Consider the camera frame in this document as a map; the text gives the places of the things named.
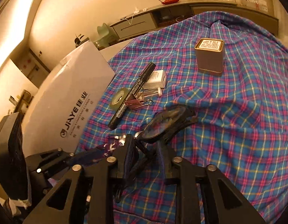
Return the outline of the pink binder clip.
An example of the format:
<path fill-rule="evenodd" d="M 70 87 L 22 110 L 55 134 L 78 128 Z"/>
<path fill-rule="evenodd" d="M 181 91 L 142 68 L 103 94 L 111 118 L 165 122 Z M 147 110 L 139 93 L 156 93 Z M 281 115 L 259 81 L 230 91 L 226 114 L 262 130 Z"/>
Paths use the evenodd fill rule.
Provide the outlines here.
<path fill-rule="evenodd" d="M 150 98 L 144 98 L 143 93 L 137 93 L 136 95 L 132 94 L 128 100 L 125 102 L 125 105 L 131 109 L 139 109 L 144 106 L 150 106 L 154 102 Z"/>

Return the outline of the potted plant white pot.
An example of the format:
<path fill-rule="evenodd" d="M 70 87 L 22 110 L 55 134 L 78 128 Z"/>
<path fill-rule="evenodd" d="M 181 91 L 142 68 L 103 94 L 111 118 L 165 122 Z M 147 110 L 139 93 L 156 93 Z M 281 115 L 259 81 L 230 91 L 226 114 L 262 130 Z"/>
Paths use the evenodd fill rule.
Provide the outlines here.
<path fill-rule="evenodd" d="M 80 45 L 82 45 L 83 43 L 89 41 L 89 37 L 85 37 L 85 35 L 76 35 L 76 38 L 74 40 L 75 43 L 75 48 L 79 47 Z"/>

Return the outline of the square metal tea tin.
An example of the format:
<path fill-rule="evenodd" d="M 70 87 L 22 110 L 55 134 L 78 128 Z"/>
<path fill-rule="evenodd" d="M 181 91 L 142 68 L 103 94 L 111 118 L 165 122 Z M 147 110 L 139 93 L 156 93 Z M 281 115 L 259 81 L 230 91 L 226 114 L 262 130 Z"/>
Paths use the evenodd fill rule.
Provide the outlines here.
<path fill-rule="evenodd" d="M 221 77 L 224 71 L 224 41 L 215 38 L 201 38 L 195 45 L 198 71 Z"/>

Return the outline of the green plastic child chair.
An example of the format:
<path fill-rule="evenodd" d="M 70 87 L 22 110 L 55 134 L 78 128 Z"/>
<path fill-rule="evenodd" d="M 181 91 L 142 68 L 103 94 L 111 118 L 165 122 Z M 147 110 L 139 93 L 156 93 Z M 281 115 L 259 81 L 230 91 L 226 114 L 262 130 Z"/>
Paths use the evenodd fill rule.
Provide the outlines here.
<path fill-rule="evenodd" d="M 119 40 L 117 33 L 109 27 L 107 24 L 103 23 L 102 26 L 97 27 L 97 32 L 99 39 L 94 42 L 98 50 L 105 49 L 109 46 L 116 44 Z"/>

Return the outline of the white cardboard storage box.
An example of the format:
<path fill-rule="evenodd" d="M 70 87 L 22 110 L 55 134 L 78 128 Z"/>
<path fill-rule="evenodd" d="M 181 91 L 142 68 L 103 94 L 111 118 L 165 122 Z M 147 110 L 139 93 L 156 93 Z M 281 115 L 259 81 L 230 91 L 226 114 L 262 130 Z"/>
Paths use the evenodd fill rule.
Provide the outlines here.
<path fill-rule="evenodd" d="M 49 73 L 22 121 L 24 155 L 62 148 L 75 152 L 83 129 L 115 72 L 87 41 Z"/>

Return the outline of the grey tv cabinet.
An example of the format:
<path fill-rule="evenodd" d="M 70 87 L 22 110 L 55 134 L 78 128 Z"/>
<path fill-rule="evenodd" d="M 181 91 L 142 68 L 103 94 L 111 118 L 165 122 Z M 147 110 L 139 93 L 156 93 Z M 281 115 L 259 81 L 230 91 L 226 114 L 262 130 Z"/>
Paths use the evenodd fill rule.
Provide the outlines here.
<path fill-rule="evenodd" d="M 273 35 L 278 35 L 279 20 L 267 12 L 238 5 L 231 1 L 214 0 L 179 1 L 170 5 L 155 6 L 137 14 L 122 17 L 110 27 L 114 29 L 122 41 L 150 31 L 156 31 L 184 18 L 208 11 L 223 11 L 247 18 Z"/>

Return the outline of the green tape roll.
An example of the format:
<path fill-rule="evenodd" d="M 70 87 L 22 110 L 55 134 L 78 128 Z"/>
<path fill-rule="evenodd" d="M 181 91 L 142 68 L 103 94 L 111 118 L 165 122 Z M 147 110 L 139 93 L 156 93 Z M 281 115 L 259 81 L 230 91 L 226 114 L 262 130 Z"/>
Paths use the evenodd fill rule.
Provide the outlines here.
<path fill-rule="evenodd" d="M 117 111 L 120 108 L 125 97 L 128 95 L 128 92 L 129 90 L 127 88 L 121 88 L 120 90 L 117 91 L 117 93 L 115 93 L 115 95 L 113 95 L 111 102 L 109 104 L 110 108 L 113 111 Z"/>

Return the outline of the white usb power adapter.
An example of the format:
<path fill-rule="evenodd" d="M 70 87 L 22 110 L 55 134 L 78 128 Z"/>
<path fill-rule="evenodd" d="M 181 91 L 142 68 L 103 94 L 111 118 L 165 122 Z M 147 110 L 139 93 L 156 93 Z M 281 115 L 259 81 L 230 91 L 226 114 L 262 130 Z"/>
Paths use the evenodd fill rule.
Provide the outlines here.
<path fill-rule="evenodd" d="M 143 85 L 144 90 L 154 89 L 154 88 L 164 88 L 166 85 L 166 74 L 164 70 L 154 71 L 150 78 Z"/>

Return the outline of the blue pink plaid cloth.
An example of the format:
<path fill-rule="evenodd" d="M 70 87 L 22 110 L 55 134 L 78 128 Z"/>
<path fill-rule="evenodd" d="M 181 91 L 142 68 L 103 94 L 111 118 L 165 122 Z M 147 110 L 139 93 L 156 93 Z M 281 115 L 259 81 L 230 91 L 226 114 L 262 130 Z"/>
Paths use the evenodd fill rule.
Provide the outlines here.
<path fill-rule="evenodd" d="M 224 41 L 221 77 L 198 71 L 201 38 Z M 163 95 L 126 111 L 110 130 L 112 96 L 131 88 L 150 62 L 166 73 Z M 281 41 L 248 19 L 205 12 L 135 38 L 108 63 L 115 77 L 88 119 L 78 152 L 143 130 L 168 106 L 195 107 L 198 123 L 171 146 L 192 164 L 216 165 L 267 223 L 277 221 L 288 205 L 288 48 Z"/>

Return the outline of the silver horned keychain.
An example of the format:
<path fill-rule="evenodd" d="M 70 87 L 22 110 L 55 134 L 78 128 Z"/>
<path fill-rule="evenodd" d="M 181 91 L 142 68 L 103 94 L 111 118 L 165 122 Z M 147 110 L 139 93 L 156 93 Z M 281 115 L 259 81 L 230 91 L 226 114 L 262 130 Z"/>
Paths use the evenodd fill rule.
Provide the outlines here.
<path fill-rule="evenodd" d="M 118 147 L 122 147 L 125 144 L 126 135 L 109 136 L 108 137 L 108 152 L 111 154 Z"/>

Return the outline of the red tray on cabinet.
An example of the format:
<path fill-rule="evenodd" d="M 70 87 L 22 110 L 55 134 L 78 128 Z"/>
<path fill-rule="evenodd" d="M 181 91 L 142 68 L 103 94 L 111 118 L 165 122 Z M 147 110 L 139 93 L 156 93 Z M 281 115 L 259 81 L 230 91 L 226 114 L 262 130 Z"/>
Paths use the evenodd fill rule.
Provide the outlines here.
<path fill-rule="evenodd" d="M 179 0 L 164 0 L 161 3 L 163 5 L 170 5 L 170 4 L 174 4 L 174 3 L 177 3 L 177 2 L 179 2 Z"/>

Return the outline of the black sunglasses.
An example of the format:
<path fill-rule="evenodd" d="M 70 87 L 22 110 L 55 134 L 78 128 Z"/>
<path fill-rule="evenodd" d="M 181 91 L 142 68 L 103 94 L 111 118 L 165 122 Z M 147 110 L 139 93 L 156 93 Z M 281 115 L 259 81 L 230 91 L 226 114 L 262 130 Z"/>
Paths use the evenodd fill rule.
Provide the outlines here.
<path fill-rule="evenodd" d="M 148 144 L 169 142 L 178 132 L 198 121 L 195 108 L 173 105 L 157 113 L 144 130 L 135 138 Z"/>

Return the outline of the white organizer box on cabinet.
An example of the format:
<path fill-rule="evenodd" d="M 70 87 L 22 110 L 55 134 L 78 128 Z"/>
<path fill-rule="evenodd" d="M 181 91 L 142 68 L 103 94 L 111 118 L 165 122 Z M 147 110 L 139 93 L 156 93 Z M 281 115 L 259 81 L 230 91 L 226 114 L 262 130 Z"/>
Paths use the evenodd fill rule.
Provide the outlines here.
<path fill-rule="evenodd" d="M 263 0 L 240 0 L 241 4 L 253 9 L 268 12 L 267 2 Z"/>

